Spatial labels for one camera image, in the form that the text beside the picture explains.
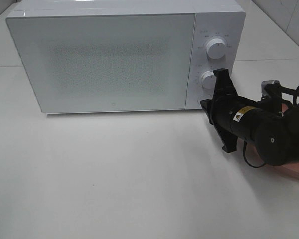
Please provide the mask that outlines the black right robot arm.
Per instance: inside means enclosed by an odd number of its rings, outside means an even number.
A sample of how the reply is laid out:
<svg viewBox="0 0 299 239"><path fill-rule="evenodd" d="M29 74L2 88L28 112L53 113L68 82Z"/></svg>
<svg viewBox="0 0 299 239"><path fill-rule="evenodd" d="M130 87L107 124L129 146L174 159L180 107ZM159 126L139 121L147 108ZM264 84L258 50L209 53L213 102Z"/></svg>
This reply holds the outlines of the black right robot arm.
<svg viewBox="0 0 299 239"><path fill-rule="evenodd" d="M290 89L277 80L262 82L262 97L254 101L238 95L228 69L214 70L211 99L201 100L223 142L223 150L237 149L238 139L254 145L263 165L282 166L299 162L299 85Z"/></svg>

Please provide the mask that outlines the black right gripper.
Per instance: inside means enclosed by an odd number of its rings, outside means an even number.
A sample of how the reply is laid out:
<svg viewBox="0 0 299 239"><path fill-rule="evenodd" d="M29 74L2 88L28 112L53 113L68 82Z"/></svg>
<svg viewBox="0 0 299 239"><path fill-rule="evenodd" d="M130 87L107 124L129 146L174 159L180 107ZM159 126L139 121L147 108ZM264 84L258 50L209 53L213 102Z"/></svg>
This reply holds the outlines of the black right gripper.
<svg viewBox="0 0 299 239"><path fill-rule="evenodd" d="M262 109L258 103L238 96L229 75L221 68L213 71L216 77L212 100L206 103L209 123L214 126L226 153L237 150L238 138L256 141L256 130L264 123L277 119L277 115Z"/></svg>

